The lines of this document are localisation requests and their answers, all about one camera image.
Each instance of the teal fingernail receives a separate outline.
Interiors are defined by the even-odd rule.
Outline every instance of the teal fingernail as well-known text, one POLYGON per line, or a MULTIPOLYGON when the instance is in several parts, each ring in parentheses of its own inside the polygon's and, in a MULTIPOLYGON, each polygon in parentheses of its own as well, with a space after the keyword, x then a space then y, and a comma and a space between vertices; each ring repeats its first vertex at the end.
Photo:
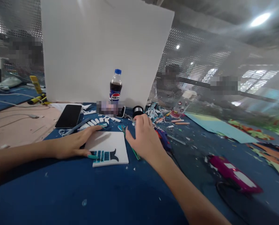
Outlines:
POLYGON ((90 158, 90 159, 98 159, 97 156, 93 156, 93 155, 87 155, 87 157, 90 158))

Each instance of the person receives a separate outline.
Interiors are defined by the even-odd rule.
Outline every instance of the person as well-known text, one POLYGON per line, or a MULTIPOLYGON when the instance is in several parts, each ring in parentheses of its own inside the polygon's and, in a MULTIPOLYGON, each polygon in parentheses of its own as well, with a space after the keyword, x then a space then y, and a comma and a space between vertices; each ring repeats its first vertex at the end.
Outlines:
MULTIPOLYGON (((209 200, 185 177, 165 152, 146 114, 136 116, 134 139, 126 128, 130 146, 143 157, 161 176, 180 204, 190 224, 230 224, 209 200)), ((93 132, 102 127, 93 126, 66 137, 45 140, 24 146, 0 150, 0 173, 23 163, 40 158, 66 159, 73 156, 88 157, 87 149, 80 147, 93 132)))

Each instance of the pepsi logo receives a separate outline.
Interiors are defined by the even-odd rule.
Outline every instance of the pepsi logo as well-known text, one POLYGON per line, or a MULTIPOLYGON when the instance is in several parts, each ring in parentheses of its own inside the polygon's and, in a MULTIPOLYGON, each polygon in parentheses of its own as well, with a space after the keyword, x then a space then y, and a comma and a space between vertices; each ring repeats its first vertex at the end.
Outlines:
POLYGON ((111 96, 112 101, 118 101, 120 99, 120 94, 119 93, 114 93, 111 96))

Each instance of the cola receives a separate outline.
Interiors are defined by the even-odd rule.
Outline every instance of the cola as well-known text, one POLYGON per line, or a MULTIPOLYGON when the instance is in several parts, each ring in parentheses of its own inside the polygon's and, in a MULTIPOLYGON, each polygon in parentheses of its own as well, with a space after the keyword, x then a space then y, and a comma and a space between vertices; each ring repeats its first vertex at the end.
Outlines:
POLYGON ((109 100, 110 101, 119 101, 120 94, 122 90, 122 82, 121 82, 121 73, 122 71, 119 69, 115 70, 115 75, 110 82, 110 93, 109 100))

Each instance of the blue table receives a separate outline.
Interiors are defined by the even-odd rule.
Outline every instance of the blue table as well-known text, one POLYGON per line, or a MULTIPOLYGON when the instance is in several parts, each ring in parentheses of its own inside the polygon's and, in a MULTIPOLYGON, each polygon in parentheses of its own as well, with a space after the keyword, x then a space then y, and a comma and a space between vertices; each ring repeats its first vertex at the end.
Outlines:
MULTIPOLYGON (((128 119, 110 121, 108 130, 119 132, 120 124, 135 136, 128 119)), ((54 130, 46 139, 59 137, 54 130)), ((137 161, 127 141, 126 147, 128 165, 93 168, 92 160, 76 157, 12 170, 6 178, 11 181, 0 186, 0 224, 187 224, 160 176, 146 161, 137 161)))
MULTIPOLYGON (((224 156, 264 190, 252 199, 226 190, 232 208, 250 224, 279 224, 278 173, 263 159, 260 162, 249 155, 254 152, 245 144, 221 139, 187 117, 183 119, 190 125, 172 130, 165 123, 159 125, 186 142, 184 146, 172 141, 172 152, 191 182, 233 225, 245 224, 218 195, 215 183, 221 178, 204 162, 210 153, 224 156)), ((127 119, 122 123, 111 121, 108 130, 118 132, 119 124, 128 125, 135 136, 127 119)), ((279 137, 273 136, 276 140, 272 142, 279 143, 279 137)), ((59 137, 54 130, 46 139, 59 137)), ((127 141, 126 147, 128 165, 93 168, 91 160, 77 157, 38 160, 12 170, 6 177, 9 182, 0 186, 0 224, 186 224, 181 208, 159 175, 146 161, 136 160, 127 141)))
MULTIPOLYGON (((9 91, 4 92, 5 94, 25 94, 25 95, 30 95, 30 96, 39 96, 39 94, 37 94, 37 92, 33 89, 29 89, 29 88, 11 88, 9 91)), ((19 105, 21 103, 27 102, 28 100, 32 99, 32 97, 28 97, 28 96, 24 96, 24 95, 0 95, 0 101, 3 102, 9 102, 12 104, 16 104, 19 105)), ((11 104, 7 104, 7 103, 2 103, 0 102, 0 111, 10 108, 13 105, 11 104)))

